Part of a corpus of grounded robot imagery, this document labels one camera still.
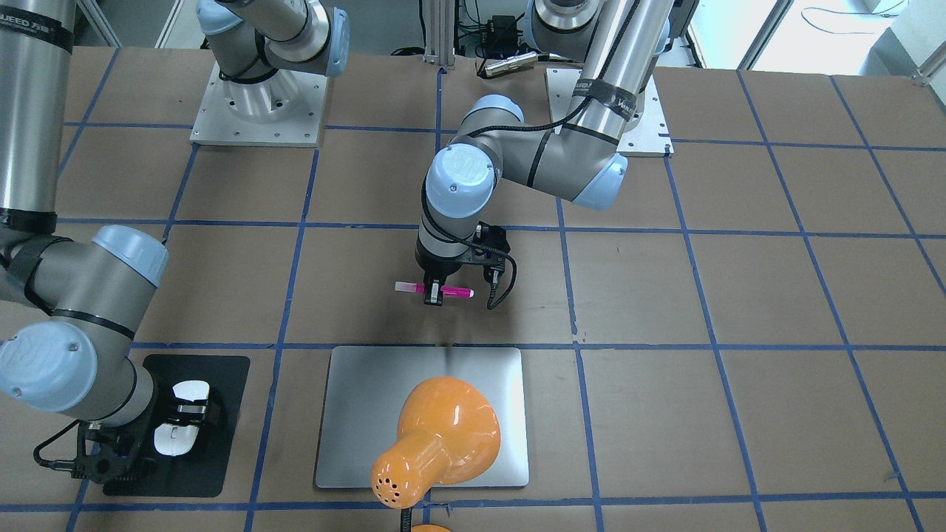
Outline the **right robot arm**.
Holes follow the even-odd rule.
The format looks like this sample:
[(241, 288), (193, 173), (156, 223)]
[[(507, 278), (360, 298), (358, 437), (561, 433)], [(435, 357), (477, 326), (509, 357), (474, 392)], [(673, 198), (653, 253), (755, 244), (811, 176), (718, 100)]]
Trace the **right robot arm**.
[(109, 223), (87, 242), (60, 232), (62, 129), (75, 1), (2, 3), (2, 298), (43, 314), (2, 341), (2, 394), (71, 418), (74, 457), (37, 464), (107, 484), (150, 474), (146, 441), (203, 434), (217, 415), (200, 381), (170, 392), (129, 348), (169, 263), (165, 242)]

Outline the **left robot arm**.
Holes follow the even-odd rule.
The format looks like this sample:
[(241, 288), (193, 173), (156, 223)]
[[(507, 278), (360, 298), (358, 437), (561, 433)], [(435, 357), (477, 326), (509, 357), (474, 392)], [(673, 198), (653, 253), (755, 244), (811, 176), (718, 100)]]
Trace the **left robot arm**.
[(619, 138), (639, 110), (672, 8), (671, 1), (529, 3), (527, 42), (578, 61), (582, 70), (565, 92), (561, 119), (530, 126), (510, 98), (484, 95), (433, 157), (421, 186), (415, 247), (426, 305), (443, 303), (446, 280), (466, 264), (484, 269), (488, 309), (506, 298), (499, 293), (503, 275), (516, 282), (506, 234), (480, 218), (501, 179), (585, 208), (612, 206), (628, 167)]

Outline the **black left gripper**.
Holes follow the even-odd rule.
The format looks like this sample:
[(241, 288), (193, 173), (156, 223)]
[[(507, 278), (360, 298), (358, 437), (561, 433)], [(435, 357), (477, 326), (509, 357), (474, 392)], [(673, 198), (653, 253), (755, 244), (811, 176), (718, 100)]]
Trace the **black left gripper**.
[(462, 266), (483, 268), (484, 279), (490, 287), (499, 286), (501, 276), (509, 265), (511, 246), (506, 229), (499, 225), (479, 222), (470, 243), (449, 242), (426, 223), (418, 230), (415, 259), (423, 270), (423, 303), (442, 306), (446, 280)]

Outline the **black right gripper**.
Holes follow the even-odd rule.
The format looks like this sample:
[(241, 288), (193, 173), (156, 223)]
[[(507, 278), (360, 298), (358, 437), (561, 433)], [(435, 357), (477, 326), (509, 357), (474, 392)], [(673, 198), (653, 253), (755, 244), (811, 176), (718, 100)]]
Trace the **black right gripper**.
[(200, 435), (193, 450), (182, 457), (163, 457), (154, 448), (153, 434), (171, 411), (172, 386), (156, 384), (152, 400), (144, 412), (126, 425), (95, 428), (91, 422), (81, 422), (74, 460), (75, 478), (91, 481), (138, 481), (155, 474), (159, 462), (163, 459), (196, 455), (200, 441), (209, 437), (212, 430), (222, 426), (222, 398), (211, 387), (209, 420), (200, 428)]

